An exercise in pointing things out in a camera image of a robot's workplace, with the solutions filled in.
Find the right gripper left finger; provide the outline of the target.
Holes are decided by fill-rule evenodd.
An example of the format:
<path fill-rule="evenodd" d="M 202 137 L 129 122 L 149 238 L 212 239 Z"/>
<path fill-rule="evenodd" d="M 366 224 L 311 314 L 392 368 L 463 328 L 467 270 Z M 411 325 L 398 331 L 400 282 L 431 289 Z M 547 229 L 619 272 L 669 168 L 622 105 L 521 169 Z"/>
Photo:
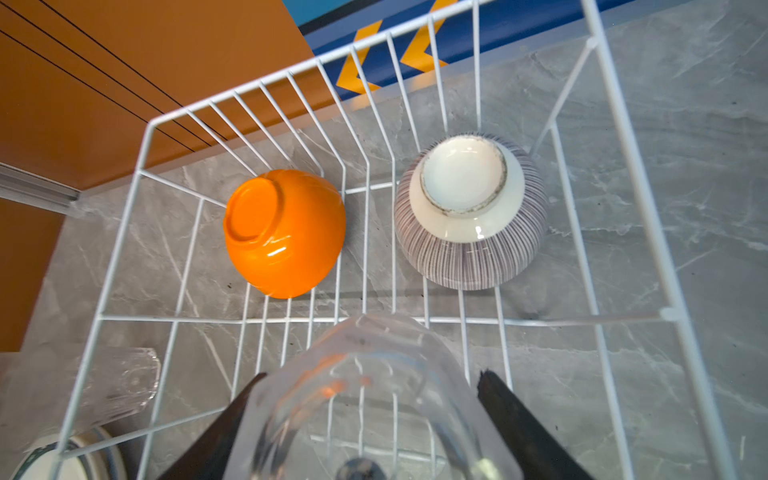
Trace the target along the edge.
<path fill-rule="evenodd" d="M 267 377 L 257 374 L 190 448 L 161 476 L 162 480 L 221 480 L 253 387 Z"/>

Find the clear glass cup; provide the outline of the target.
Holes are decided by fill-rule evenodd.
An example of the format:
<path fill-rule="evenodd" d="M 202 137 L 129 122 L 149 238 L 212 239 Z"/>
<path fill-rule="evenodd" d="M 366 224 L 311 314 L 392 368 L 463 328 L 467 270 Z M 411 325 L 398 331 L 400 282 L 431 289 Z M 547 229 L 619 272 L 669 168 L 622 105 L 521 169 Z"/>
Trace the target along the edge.
<path fill-rule="evenodd" d="M 228 479 L 519 479 L 479 401 L 467 342 L 413 318 L 360 314 L 250 392 Z"/>
<path fill-rule="evenodd" d="M 71 431 L 101 427 L 142 412 L 158 393 L 161 360 L 153 348 L 98 347 L 74 385 Z"/>

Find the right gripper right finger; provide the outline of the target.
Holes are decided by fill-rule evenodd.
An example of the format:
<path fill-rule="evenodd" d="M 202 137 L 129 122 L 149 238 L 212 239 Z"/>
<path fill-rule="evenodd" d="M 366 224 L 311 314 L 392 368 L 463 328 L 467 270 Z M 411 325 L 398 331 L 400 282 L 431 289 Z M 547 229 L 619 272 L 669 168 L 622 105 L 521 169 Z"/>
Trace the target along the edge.
<path fill-rule="evenodd" d="M 481 371 L 477 389 L 480 403 L 525 479 L 593 479 L 495 372 Z"/>

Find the white wire dish rack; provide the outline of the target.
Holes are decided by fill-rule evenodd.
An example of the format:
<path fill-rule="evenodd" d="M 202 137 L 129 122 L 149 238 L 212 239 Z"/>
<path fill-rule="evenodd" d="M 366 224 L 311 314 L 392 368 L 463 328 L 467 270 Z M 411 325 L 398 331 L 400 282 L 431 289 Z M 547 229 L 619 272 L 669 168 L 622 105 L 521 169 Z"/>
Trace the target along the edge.
<path fill-rule="evenodd" d="M 143 450 L 139 459 L 138 473 L 134 478 L 145 479 L 146 471 L 148 468 L 147 465 L 149 463 L 149 455 L 154 446 L 154 438 L 159 434 L 158 432 L 165 432 L 166 430 L 187 425 L 191 422 L 202 421 L 203 419 L 207 419 L 210 416 L 218 415 L 220 412 L 225 410 L 225 406 L 222 406 L 220 408 L 201 411 L 194 415 L 179 418 L 174 421 L 157 423 L 157 418 L 162 406 L 164 394 L 166 392 L 166 384 L 170 375 L 170 368 L 173 365 L 172 359 L 175 352 L 175 345 L 178 340 L 178 331 L 180 328 L 179 325 L 232 325 L 239 328 L 237 351 L 234 357 L 232 372 L 233 377 L 229 379 L 231 381 L 229 392 L 231 401 L 233 401 L 237 393 L 237 387 L 239 386 L 239 378 L 242 370 L 243 349 L 246 343 L 248 328 L 250 328 L 249 326 L 251 324 L 258 325 L 260 328 L 260 337 L 257 347 L 258 349 L 254 354 L 255 375 L 259 373 L 259 369 L 263 366 L 264 338 L 269 328 L 268 325 L 276 324 L 283 327 L 283 343 L 281 349 L 279 350 L 279 353 L 282 355 L 282 366 L 286 362 L 286 359 L 289 358 L 287 356 L 287 348 L 290 343 L 289 337 L 292 325 L 306 324 L 305 330 L 307 333 L 307 338 L 305 342 L 305 348 L 308 348 L 313 343 L 313 339 L 315 338 L 313 337 L 313 334 L 315 332 L 316 325 L 330 322 L 335 326 L 336 324 L 340 323 L 342 318 L 341 313 L 343 313 L 342 307 L 344 306 L 342 305 L 343 302 L 341 302 L 342 280 L 344 279 L 345 272 L 347 274 L 351 274 L 350 272 L 357 271 L 352 269 L 351 265 L 349 266 L 350 268 L 345 268 L 344 259 L 346 256 L 349 256 L 350 259 L 352 258 L 353 254 L 357 251 L 355 250 L 355 248 L 357 248 L 356 245 L 359 246 L 359 253 L 361 254 L 360 263 L 358 265 L 360 270 L 360 291 L 356 292 L 359 293 L 358 296 L 360 299 L 358 303 L 360 304 L 359 306 L 361 311 L 368 312 L 371 310 L 369 301 L 370 292 L 373 291 L 371 290 L 371 285 L 373 285 L 371 283 L 373 280 L 373 275 L 371 275 L 371 273 L 373 271 L 369 271 L 371 267 L 371 259 L 374 257 L 381 257 L 383 259 L 389 260 L 389 263 L 387 264 L 389 269 L 386 270 L 388 272 L 388 277 L 385 275 L 385 277 L 389 278 L 390 280 L 389 310 L 396 312 L 398 306 L 408 306 L 402 302 L 405 302 L 411 298 L 413 298 L 413 301 L 415 302 L 417 300 L 415 293 L 423 294 L 423 297 L 418 298 L 422 298 L 422 300 L 419 300 L 419 305 L 422 306 L 422 313 L 424 315 L 417 316 L 417 320 L 425 324 L 428 328 L 432 328 L 435 325 L 456 325 L 456 328 L 459 328 L 461 333 L 461 340 L 467 342 L 467 353 L 469 354 L 470 360 L 470 329 L 474 326 L 498 327 L 498 339 L 500 340 L 500 351 L 504 363 L 505 379 L 507 380 L 509 387 L 513 390 L 514 379 L 512 377 L 513 370 L 511 369 L 509 345 L 506 336 L 507 328 L 574 327 L 589 328 L 590 330 L 594 330 L 596 336 L 596 351 L 601 362 L 601 374 L 606 391 L 608 412 L 612 422 L 614 438 L 617 445 L 616 449 L 618 460 L 622 470 L 623 479 L 636 479 L 636 475 L 632 463 L 628 437 L 626 433 L 626 425 L 622 417 L 618 391 L 616 390 L 614 372 L 612 369 L 612 364 L 610 363 L 610 354 L 608 353 L 604 325 L 631 325 L 632 323 L 669 323 L 673 325 L 674 327 L 670 328 L 674 328 L 676 335 L 675 338 L 679 343 L 679 348 L 681 350 L 683 359 L 682 368 L 684 369 L 686 379 L 690 384 L 694 411 L 696 412 L 698 422 L 700 422 L 700 429 L 702 432 L 701 434 L 703 435 L 703 445 L 711 464 L 711 468 L 713 469 L 715 478 L 738 479 L 733 456 L 727 444 L 727 436 L 725 434 L 724 425 L 721 420 L 718 407 L 716 406 L 711 383 L 703 363 L 700 346 L 696 338 L 696 334 L 694 333 L 693 321 L 690 316 L 686 300 L 684 298 L 679 277 L 676 270 L 673 271 L 675 267 L 673 264 L 671 251 L 663 232 L 660 214 L 657 209 L 654 195 L 651 191 L 651 184 L 648 178 L 647 169 L 640 154 L 636 132 L 629 117 L 626 99 L 618 80 L 618 73 L 614 62 L 615 59 L 613 58 L 606 34 L 607 23 L 610 22 L 613 24 L 614 21 L 625 21 L 624 17 L 627 15 L 630 15 L 630 19 L 633 20 L 634 18 L 631 18 L 631 15 L 640 15 L 639 13 L 634 13 L 634 10 L 644 11 L 641 7 L 651 8 L 654 6 L 651 5 L 654 1 L 630 1 L 624 2 L 623 4 L 617 5 L 613 8 L 607 8 L 606 6 L 605 9 L 602 8 L 600 1 L 579 1 L 580 9 L 582 11 L 581 18 L 574 22 L 568 22 L 567 24 L 550 29 L 548 32 L 542 32 L 530 37 L 531 39 L 539 41 L 538 37 L 541 37 L 541 35 L 546 37 L 550 35 L 549 32 L 551 32 L 552 36 L 567 36 L 571 34 L 569 33 L 570 30 L 573 30 L 573 28 L 580 28 L 581 26 L 583 26 L 587 32 L 585 34 L 586 37 L 582 42 L 583 48 L 573 65 L 567 81 L 565 81 L 556 102 L 552 106 L 546 121 L 543 123 L 540 134 L 538 135 L 536 141 L 531 145 L 531 148 L 527 150 L 527 152 L 529 156 L 534 158 L 534 160 L 539 159 L 540 156 L 538 152 L 541 148 L 544 138 L 547 136 L 551 138 L 551 143 L 553 145 L 554 154 L 558 164 L 558 174 L 560 175 L 561 182 L 560 185 L 562 186 L 563 194 L 565 195 L 565 208 L 569 217 L 569 225 L 572 229 L 571 233 L 573 235 L 572 239 L 574 241 L 575 254 L 579 263 L 579 270 L 582 275 L 582 282 L 583 286 L 585 287 L 585 294 L 587 303 L 589 305 L 590 314 L 584 316 L 584 318 L 569 316 L 564 319 L 545 320 L 505 318 L 502 301 L 503 289 L 500 286 L 496 286 L 488 290 L 493 293 L 494 309 L 496 313 L 494 317 L 467 316 L 466 291 L 464 290 L 455 290 L 455 293 L 451 294 L 456 296 L 458 302 L 456 305 L 458 308 L 458 315 L 439 316 L 435 315 L 435 311 L 431 310 L 431 307 L 435 306 L 433 303 L 431 303 L 432 300 L 436 301 L 438 299 L 438 297 L 434 296 L 435 291 L 432 291 L 433 296 L 430 297 L 430 289 L 438 288 L 437 284 L 426 279 L 421 274 L 419 274 L 420 283 L 418 285 L 418 289 L 414 290 L 415 293 L 413 293 L 413 295 L 411 295 L 409 292 L 406 292 L 406 290 L 402 290 L 402 292 L 398 293 L 398 275 L 402 270 L 398 260 L 400 258 L 399 255 L 403 255 L 402 258 L 403 260 L 405 259 L 404 254 L 397 253 L 400 251 L 400 247 L 398 246 L 394 228 L 394 204 L 397 187 L 399 184 L 399 160 L 394 155 L 393 145 L 395 143 L 395 138 L 390 136 L 388 130 L 384 126 L 383 116 L 377 101 L 388 101 L 388 95 L 396 95 L 396 98 L 402 102 L 403 109 L 406 112 L 408 124 L 410 127 L 410 135 L 414 140 L 413 143 L 416 148 L 421 149 L 420 147 L 422 146 L 422 142 L 419 140 L 419 133 L 417 129 L 418 124 L 416 122 L 416 118 L 414 117 L 414 108 L 409 97 L 409 92 L 418 91 L 420 89 L 429 87 L 429 85 L 417 85 L 422 82 L 422 80 L 419 79 L 419 76 L 412 77 L 410 80 L 408 80 L 404 75 L 402 75 L 402 67 L 398 66 L 396 63 L 399 62 L 399 60 L 396 60 L 396 38 L 405 36 L 411 31 L 416 34 L 422 27 L 424 27 L 424 29 L 428 32 L 428 50 L 430 51 L 427 53 L 433 54 L 435 56 L 433 65 L 435 70 L 433 70 L 433 73 L 431 74 L 425 73 L 421 74 L 421 76 L 426 75 L 423 81 L 429 81 L 429 76 L 432 75 L 431 80 L 432 83 L 435 84 L 439 98 L 439 110 L 441 114 L 441 125 L 443 133 L 445 136 L 448 136 L 449 133 L 451 133 L 448 115 L 449 109 L 445 100 L 445 89 L 443 74 L 441 70 L 443 67 L 438 65 L 439 42 L 437 40 L 437 34 L 435 33 L 437 30 L 435 24 L 438 21 L 448 21 L 449 19 L 461 17 L 465 12 L 471 13 L 467 18 L 470 19 L 470 23 L 472 24 L 470 37 L 472 37 L 471 42 L 474 50 L 471 52 L 471 60 L 461 60 L 456 68 L 459 69 L 457 72 L 460 74 L 461 68 L 466 67 L 464 64 L 467 62 L 472 63 L 471 71 L 474 75 L 472 82 L 474 89 L 473 98 L 476 106 L 475 126 L 478 129 L 482 129 L 482 75 L 485 74 L 483 71 L 484 67 L 482 57 L 488 55 L 494 56 L 496 55 L 496 52 L 491 51 L 487 54 L 482 53 L 481 34 L 479 30 L 482 26 L 481 12 L 483 11 L 484 5 L 489 3 L 492 4 L 493 2 L 494 1 L 462 1 L 458 4 L 450 6 L 446 5 L 437 11 L 426 12 L 424 15 L 415 17 L 411 20 L 408 20 L 407 22 L 401 22 L 401 24 L 381 30 L 378 33 L 372 34 L 368 38 L 354 40 L 349 42 L 347 45 L 343 45 L 332 51 L 325 52 L 322 55 L 318 55 L 310 60 L 300 62 L 299 64 L 293 65 L 291 67 L 286 67 L 282 70 L 266 75 L 252 82 L 248 82 L 244 85 L 233 87 L 232 89 L 226 90 L 221 94 L 213 95 L 195 104 L 180 107 L 175 111 L 172 111 L 168 114 L 163 114 L 149 122 L 142 138 L 142 144 L 140 147 L 137 163 L 135 165 L 134 171 L 130 176 L 126 202 L 124 204 L 123 213 L 121 215 L 119 228 L 116 233 L 115 244 L 108 263 L 104 284 L 99 295 L 97 309 L 94 314 L 89 336 L 84 347 L 85 350 L 79 363 L 75 383 L 77 381 L 81 382 L 84 380 L 85 370 L 90 364 L 90 357 L 97 349 L 96 343 L 99 339 L 105 322 L 126 324 L 148 323 L 157 325 L 167 323 L 169 325 L 169 337 L 168 341 L 166 342 L 167 355 L 161 363 L 161 376 L 158 393 L 154 399 L 150 401 L 150 403 L 152 403 L 150 423 L 146 428 L 134 430 L 132 432 L 124 433 L 115 437 L 100 437 L 103 439 L 92 444 L 83 444 L 82 446 L 77 444 L 78 446 L 74 446 L 74 443 L 72 443 L 70 445 L 69 442 L 73 442 L 75 437 L 75 435 L 72 435 L 73 432 L 71 431 L 73 408 L 75 406 L 75 399 L 72 397 L 72 390 L 67 410 L 63 419 L 61 431 L 57 437 L 57 440 L 53 442 L 53 445 L 57 447 L 57 450 L 55 450 L 56 453 L 53 460 L 53 466 L 49 467 L 50 472 L 48 473 L 48 479 L 59 479 L 62 470 L 60 465 L 65 464 L 65 462 L 69 461 L 70 459 L 77 459 L 78 461 L 81 458 L 84 461 L 90 460 L 90 457 L 95 458 L 96 453 L 101 452 L 104 452 L 107 456 L 109 454 L 115 453 L 114 457 L 116 458 L 116 453 L 118 453 L 117 447 L 119 445 L 122 445 L 123 443 L 139 441 L 139 439 L 143 441 Z M 378 45 L 385 45 L 387 47 L 387 58 L 390 61 L 393 72 L 395 74 L 396 86 L 386 86 L 384 87 L 384 90 L 381 91 L 381 93 L 373 94 L 369 86 L 366 85 L 364 87 L 366 92 L 365 95 L 342 101 L 340 99 L 340 94 L 338 94 L 335 90 L 335 87 L 332 87 L 331 85 L 331 76 L 328 73 L 330 68 L 326 67 L 326 65 L 329 65 L 338 59 L 346 60 L 346 58 L 349 57 L 351 58 L 353 65 L 356 67 L 355 71 L 359 72 L 359 70 L 363 70 L 363 74 L 365 74 L 363 61 L 360 59 L 361 50 L 364 48 L 374 49 Z M 569 96 L 571 96 L 573 88 L 578 81 L 578 78 L 581 75 L 585 64 L 589 61 L 589 58 L 593 53 L 597 58 L 597 63 L 599 64 L 603 87 L 605 89 L 607 102 L 611 109 L 611 114 L 614 121 L 613 128 L 616 130 L 619 142 L 621 144 L 622 154 L 626 163 L 628 175 L 630 176 L 633 195 L 636 201 L 635 205 L 643 222 L 643 228 L 645 230 L 647 237 L 646 239 L 649 244 L 650 255 L 653 259 L 656 275 L 659 278 L 659 286 L 663 292 L 665 302 L 668 304 L 665 305 L 664 308 L 660 307 L 657 310 L 652 310 L 649 312 L 624 312 L 621 315 L 607 314 L 605 312 L 600 313 L 601 310 L 598 308 L 596 291 L 594 290 L 594 278 L 589 266 L 589 260 L 587 257 L 588 253 L 583 242 L 583 230 L 581 229 L 579 214 L 575 204 L 575 197 L 573 195 L 572 182 L 569 175 L 567 160 L 564 156 L 562 135 L 558 126 L 558 117 L 561 115 L 562 108 L 566 101 L 569 99 Z M 295 162 L 289 160 L 289 157 L 284 150 L 280 150 L 282 148 L 280 144 L 276 141 L 273 141 L 275 140 L 275 136 L 278 133 L 271 133 L 271 128 L 278 128 L 278 130 L 283 128 L 283 126 L 288 128 L 288 130 L 291 131 L 291 135 L 296 138 L 296 142 L 300 144 L 302 150 L 305 151 L 305 154 L 308 156 L 308 158 L 312 160 L 315 168 L 318 170 L 318 173 L 323 178 L 328 179 L 329 177 L 327 172 L 323 170 L 324 164 L 318 161 L 317 157 L 313 156 L 314 153 L 311 149 L 309 149 L 307 144 L 302 143 L 304 140 L 299 135 L 299 130 L 295 128 L 293 123 L 291 123 L 292 120 L 289 120 L 289 118 L 285 116 L 284 110 L 276 102 L 274 97 L 270 96 L 271 93 L 268 89 L 268 85 L 271 85 L 275 82 L 281 82 L 283 80 L 289 83 L 294 82 L 296 76 L 312 69 L 317 70 L 318 74 L 321 74 L 323 80 L 326 81 L 325 86 L 334 98 L 334 105 L 337 109 L 337 114 L 342 118 L 350 137 L 353 139 L 357 150 L 359 150 L 358 157 L 360 157 L 359 159 L 357 157 L 352 157 L 350 160 L 346 160 L 339 154 L 339 150 L 331 141 L 333 139 L 327 135 L 327 131 L 324 130 L 323 127 L 323 122 L 319 119 L 319 115 L 322 112 L 320 110 L 313 110 L 314 107 L 312 107 L 307 101 L 303 91 L 299 88 L 298 83 L 291 83 L 291 85 L 295 87 L 294 93 L 296 93 L 297 98 L 299 98 L 302 102 L 307 101 L 307 103 L 303 105 L 307 113 L 304 116 L 299 117 L 296 121 L 303 121 L 305 119 L 304 117 L 306 116 L 310 117 L 312 120 L 310 123 L 314 123 L 315 128 L 318 130 L 321 136 L 323 136 L 324 141 L 328 145 L 328 151 L 331 152 L 336 162 L 339 164 L 339 172 L 341 176 L 339 178 L 340 183 L 338 190 L 341 194 L 342 200 L 345 202 L 345 207 L 348 208 L 350 200 L 352 201 L 352 207 L 355 207 L 355 205 L 359 205 L 360 207 L 359 211 L 353 208 L 351 214 L 349 213 L 349 210 L 347 210 L 347 234 L 349 235 L 350 232 L 349 222 L 351 219 L 352 222 L 355 223 L 353 227 L 356 227 L 357 230 L 360 230 L 361 232 L 359 241 L 352 239 L 350 244 L 349 239 L 346 240 L 345 246 L 338 257 L 334 268 L 331 270 L 331 276 L 335 282 L 333 285 L 333 315 L 328 317 L 318 316 L 316 308 L 318 289 L 317 287 L 314 287 L 308 294 L 309 300 L 306 300 L 308 302 L 306 304 L 308 314 L 306 318 L 292 315 L 292 313 L 295 313 L 293 312 L 292 308 L 293 304 L 296 303 L 296 300 L 271 300 L 271 297 L 267 295 L 262 295 L 263 299 L 261 300 L 261 320 L 259 320 L 259 318 L 249 318 L 248 312 L 250 308 L 251 297 L 256 298 L 255 295 L 259 294 L 254 293 L 256 292 L 256 289 L 251 284 L 248 284 L 246 280 L 242 280 L 245 286 L 243 290 L 244 296 L 242 298 L 242 311 L 240 312 L 242 315 L 239 320 L 235 318 L 229 319 L 203 318 L 199 316 L 179 316 L 181 310 L 183 309 L 184 301 L 187 300 L 186 295 L 188 292 L 187 286 L 190 278 L 190 269 L 192 267 L 192 262 L 195 259 L 194 254 L 196 252 L 196 242 L 199 237 L 199 225 L 200 221 L 202 220 L 203 213 L 207 208 L 206 206 L 210 205 L 210 208 L 221 209 L 222 213 L 220 213 L 220 215 L 222 215 L 223 219 L 223 212 L 226 207 L 226 202 L 222 202 L 216 197 L 206 195 L 199 189 L 180 184 L 179 182 L 175 182 L 172 179 L 158 174 L 157 171 L 159 170 L 155 169 L 164 168 L 162 166 L 147 168 L 150 147 L 152 141 L 154 141 L 154 137 L 157 136 L 156 132 L 159 132 L 160 126 L 167 122 L 176 120 L 181 117 L 188 117 L 198 123 L 198 125 L 202 127 L 203 130 L 208 132 L 212 139 L 218 142 L 220 146 L 218 150 L 223 149 L 227 152 L 229 157 L 235 159 L 243 168 L 246 170 L 250 169 L 251 167 L 246 162 L 244 162 L 243 158 L 236 155 L 236 147 L 230 146 L 231 142 L 235 140 L 224 141 L 223 136 L 219 136 L 214 132 L 213 129 L 209 128 L 209 125 L 206 122 L 201 122 L 199 116 L 196 116 L 196 112 L 200 111 L 201 109 L 208 108 L 212 111 L 215 111 L 225 123 L 230 122 L 230 119 L 224 115 L 224 112 L 220 109 L 217 110 L 217 108 L 219 108 L 218 104 L 222 101 L 228 101 L 231 99 L 233 101 L 237 101 L 237 104 L 248 115 L 248 118 L 260 126 L 261 133 L 256 132 L 255 134 L 257 136 L 266 135 L 267 139 L 269 139 L 274 147 L 281 152 L 281 155 L 283 155 L 286 162 L 288 162 L 290 166 L 296 168 Z M 251 91 L 256 90 L 260 91 L 267 100 L 272 102 L 271 106 L 278 115 L 282 115 L 282 123 L 277 127 L 265 127 L 263 124 L 256 122 L 258 117 L 255 115 L 255 112 L 250 109 L 245 99 L 242 98 L 246 93 L 250 93 Z M 371 166 L 371 156 L 363 147 L 363 142 L 361 140 L 362 137 L 359 135 L 359 133 L 362 133 L 362 130 L 359 132 L 356 130 L 356 124 L 353 123 L 354 119 L 350 118 L 349 116 L 349 111 L 352 109 L 366 107 L 371 110 L 371 115 L 373 115 L 374 119 L 376 120 L 379 135 L 382 137 L 382 141 L 384 142 L 384 145 L 386 146 L 389 153 L 389 159 L 387 160 L 388 163 L 386 167 L 387 171 L 382 172 L 382 174 L 386 173 L 388 175 L 386 177 L 388 181 L 373 182 L 373 167 Z M 255 148 L 255 145 L 253 142 L 251 142 L 250 138 L 238 130 L 238 127 L 234 123 L 230 122 L 228 125 L 230 128 L 232 128 L 233 132 L 237 134 L 238 138 L 240 138 L 240 142 L 244 145 L 243 148 L 247 147 L 253 155 L 258 157 L 264 163 L 264 168 L 269 168 L 270 164 L 266 161 L 266 157 L 263 155 L 259 157 L 261 153 L 258 149 Z M 174 192 L 180 192 L 179 194 L 183 194 L 189 196 L 190 198 L 196 199 L 195 218 L 189 233 L 189 242 L 186 250 L 184 269 L 180 277 L 179 289 L 176 297 L 177 302 L 175 304 L 175 313 L 173 316 L 169 317 L 162 317 L 159 315 L 112 315 L 109 314 L 108 307 L 109 301 L 112 299 L 115 275 L 117 274 L 120 264 L 123 261 L 122 258 L 124 254 L 124 245 L 127 239 L 127 234 L 129 233 L 132 222 L 134 220 L 132 217 L 134 216 L 133 212 L 136 207 L 137 199 L 139 198 L 139 190 L 142 188 L 142 185 L 149 185 L 146 183 L 146 181 L 154 182 L 153 185 L 163 185 L 164 188 L 171 189 Z M 384 225 L 383 220 L 379 223 L 371 223 L 371 206 L 375 206 L 371 202 L 372 198 L 375 200 L 377 198 L 376 195 L 378 195 L 373 192 L 378 191 L 388 192 L 387 199 L 390 203 L 390 215 L 387 220 L 389 225 L 385 227 L 384 233 L 374 233 L 374 227 Z M 353 236 L 357 234 L 357 230 L 352 228 Z"/>

